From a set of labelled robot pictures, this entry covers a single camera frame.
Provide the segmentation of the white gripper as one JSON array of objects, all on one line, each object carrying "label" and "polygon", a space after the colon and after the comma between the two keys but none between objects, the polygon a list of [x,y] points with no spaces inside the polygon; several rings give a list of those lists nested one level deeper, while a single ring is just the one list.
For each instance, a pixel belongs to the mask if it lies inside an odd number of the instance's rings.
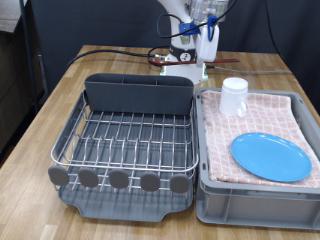
[{"label": "white gripper", "polygon": [[200,33],[195,40],[196,49],[196,66],[202,68],[205,62],[213,62],[216,58],[218,41],[219,41],[219,27],[202,26]]}]

